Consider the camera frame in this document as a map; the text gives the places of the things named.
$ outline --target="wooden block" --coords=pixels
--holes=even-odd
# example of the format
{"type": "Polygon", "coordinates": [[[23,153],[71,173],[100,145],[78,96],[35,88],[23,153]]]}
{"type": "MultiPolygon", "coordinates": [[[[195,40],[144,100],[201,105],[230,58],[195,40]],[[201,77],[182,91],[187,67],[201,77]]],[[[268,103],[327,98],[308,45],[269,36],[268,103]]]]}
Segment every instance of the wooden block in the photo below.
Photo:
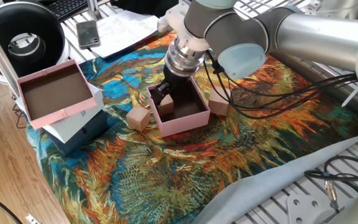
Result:
{"type": "MultiPolygon", "coordinates": [[[[220,95],[226,98],[226,94],[224,94],[224,90],[221,87],[216,87],[216,90],[220,95]]],[[[229,96],[231,96],[230,90],[226,89],[229,96]]],[[[209,94],[209,102],[208,106],[211,109],[211,113],[226,116],[227,109],[229,108],[229,102],[222,99],[214,89],[211,90],[209,94]]]]}
{"type": "Polygon", "coordinates": [[[160,116],[164,116],[170,113],[173,113],[173,100],[172,97],[168,94],[161,101],[161,104],[158,108],[158,114],[160,116]]]}
{"type": "Polygon", "coordinates": [[[149,110],[139,105],[134,106],[127,114],[127,122],[131,128],[143,131],[150,122],[149,110]]]}

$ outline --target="paper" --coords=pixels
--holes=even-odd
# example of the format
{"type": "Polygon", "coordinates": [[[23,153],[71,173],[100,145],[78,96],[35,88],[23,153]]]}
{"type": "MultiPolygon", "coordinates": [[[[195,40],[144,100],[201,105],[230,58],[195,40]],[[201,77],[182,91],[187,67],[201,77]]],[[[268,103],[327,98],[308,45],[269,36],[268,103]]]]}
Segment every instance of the paper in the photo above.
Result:
{"type": "Polygon", "coordinates": [[[157,31],[158,18],[123,11],[98,21],[101,45],[92,51],[105,58],[157,31]]]}
{"type": "Polygon", "coordinates": [[[304,171],[320,166],[356,142],[358,137],[330,145],[285,165],[229,185],[205,206],[193,224],[222,224],[236,221],[258,204],[303,177],[304,171]]]}

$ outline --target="keyboard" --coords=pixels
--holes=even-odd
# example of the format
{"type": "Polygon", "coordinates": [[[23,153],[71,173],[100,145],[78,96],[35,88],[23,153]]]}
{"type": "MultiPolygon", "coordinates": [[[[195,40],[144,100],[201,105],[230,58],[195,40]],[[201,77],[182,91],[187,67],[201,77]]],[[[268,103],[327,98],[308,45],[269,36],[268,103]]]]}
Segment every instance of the keyboard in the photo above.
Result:
{"type": "Polygon", "coordinates": [[[77,12],[86,9],[88,7],[88,3],[86,0],[56,0],[47,7],[59,21],[63,21],[77,12]]]}

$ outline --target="colorful fabric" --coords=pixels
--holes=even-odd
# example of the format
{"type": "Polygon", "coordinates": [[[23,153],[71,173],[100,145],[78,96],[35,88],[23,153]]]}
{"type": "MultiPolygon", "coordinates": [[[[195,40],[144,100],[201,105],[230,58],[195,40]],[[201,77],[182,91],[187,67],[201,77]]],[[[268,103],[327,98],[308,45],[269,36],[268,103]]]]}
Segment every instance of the colorful fabric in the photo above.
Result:
{"type": "MultiPolygon", "coordinates": [[[[146,88],[163,79],[162,58],[174,38],[166,34],[129,54],[81,64],[89,82],[103,91],[109,129],[72,155],[62,156],[46,134],[27,126],[40,168],[72,223],[191,223],[229,184],[358,136],[358,115],[329,95],[265,120],[230,108],[226,117],[212,114],[207,126],[167,138],[153,116],[143,132],[129,128],[126,114],[133,106],[150,108],[146,88]]],[[[203,68],[194,79],[208,101],[203,68]]],[[[213,82],[218,84],[215,76],[213,82]]],[[[308,84],[272,57],[239,82],[265,93],[308,84]]],[[[269,100],[231,88],[243,105],[269,100]]]]}

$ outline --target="open pink box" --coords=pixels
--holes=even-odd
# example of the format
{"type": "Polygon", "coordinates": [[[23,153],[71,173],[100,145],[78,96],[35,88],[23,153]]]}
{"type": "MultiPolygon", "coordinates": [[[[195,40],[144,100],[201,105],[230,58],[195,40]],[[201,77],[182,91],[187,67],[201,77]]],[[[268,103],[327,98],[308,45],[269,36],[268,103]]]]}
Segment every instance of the open pink box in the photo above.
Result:
{"type": "Polygon", "coordinates": [[[150,107],[152,108],[155,121],[160,129],[161,136],[166,137],[183,131],[202,127],[208,124],[210,110],[193,78],[170,95],[173,99],[173,113],[160,116],[152,99],[154,86],[147,87],[150,107]]]}
{"type": "Polygon", "coordinates": [[[75,60],[24,76],[16,82],[34,129],[97,105],[75,60]]]}

